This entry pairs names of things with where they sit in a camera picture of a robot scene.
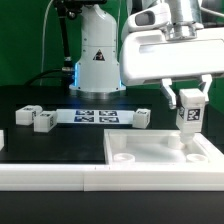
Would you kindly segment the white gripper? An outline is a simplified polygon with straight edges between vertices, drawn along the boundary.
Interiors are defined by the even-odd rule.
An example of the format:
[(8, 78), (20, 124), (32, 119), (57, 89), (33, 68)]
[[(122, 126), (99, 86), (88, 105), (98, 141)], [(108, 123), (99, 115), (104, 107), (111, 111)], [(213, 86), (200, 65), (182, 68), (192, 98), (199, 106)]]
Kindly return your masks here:
[(176, 108), (172, 80), (185, 81), (202, 75), (200, 88), (209, 103), (212, 76), (224, 75), (224, 28), (199, 30), (192, 40), (167, 41), (161, 30), (129, 34), (120, 52), (120, 73), (126, 86), (161, 81), (170, 109)]

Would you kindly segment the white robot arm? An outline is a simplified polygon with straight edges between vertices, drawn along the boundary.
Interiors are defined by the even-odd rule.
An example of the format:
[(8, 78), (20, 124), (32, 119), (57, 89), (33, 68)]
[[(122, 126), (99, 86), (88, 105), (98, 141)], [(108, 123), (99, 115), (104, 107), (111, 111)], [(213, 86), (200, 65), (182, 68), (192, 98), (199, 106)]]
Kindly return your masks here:
[(174, 81), (199, 78), (207, 94), (211, 80), (224, 77), (224, 26), (202, 22), (201, 0), (126, 0), (128, 18), (120, 50), (116, 21), (100, 8), (106, 1), (81, 0), (77, 91), (106, 95), (127, 86), (159, 83), (174, 109)]

